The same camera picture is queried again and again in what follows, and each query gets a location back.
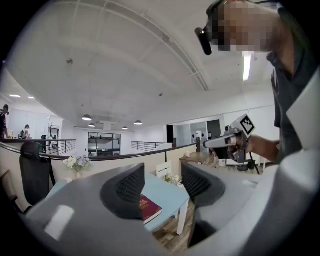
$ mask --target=cable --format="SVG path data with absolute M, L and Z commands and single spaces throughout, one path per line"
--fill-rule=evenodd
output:
M 252 161 L 252 163 L 253 163 L 253 165 L 254 165 L 254 167 L 255 167 L 255 169 L 256 169 L 256 172 L 258 173 L 258 175 L 260 175 L 260 172 L 259 172 L 259 170 L 258 170 L 258 167 L 256 166 L 256 163 L 255 163 L 254 159 L 252 158 L 251 152 L 250 152 L 250 158 L 251 158 L 251 161 Z

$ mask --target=office chair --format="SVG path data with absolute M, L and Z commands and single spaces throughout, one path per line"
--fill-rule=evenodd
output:
M 25 142 L 21 147 L 20 169 L 23 191 L 27 202 L 34 206 L 45 199 L 52 186 L 56 184 L 51 160 L 39 156 L 40 144 L 33 141 Z

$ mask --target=white chair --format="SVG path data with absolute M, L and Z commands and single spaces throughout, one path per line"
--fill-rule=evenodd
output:
M 171 167 L 171 161 L 164 162 L 161 164 L 158 164 L 155 167 L 155 173 L 156 176 L 162 180 L 165 179 L 165 176 L 169 174 L 170 177 L 172 177 L 172 167 Z M 178 210 L 174 214 L 174 218 L 176 219 L 178 217 Z

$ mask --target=person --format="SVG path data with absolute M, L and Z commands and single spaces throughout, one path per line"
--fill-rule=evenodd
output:
M 24 127 L 24 134 L 23 134 L 23 139 L 26 139 L 26 140 L 31 140 L 32 138 L 30 137 L 30 132 L 29 132 L 29 124 L 27 124 L 25 127 Z
M 281 5 L 277 10 L 247 0 L 215 1 L 207 10 L 207 40 L 220 50 L 267 52 L 273 65 L 271 84 L 274 95 L 274 126 L 280 140 L 252 135 L 246 153 L 253 152 L 273 163 L 302 149 L 287 111 L 313 76 L 317 63 L 310 42 L 298 22 Z
M 6 137 L 8 139 L 6 115 L 9 115 L 9 106 L 7 104 L 0 109 L 0 138 Z

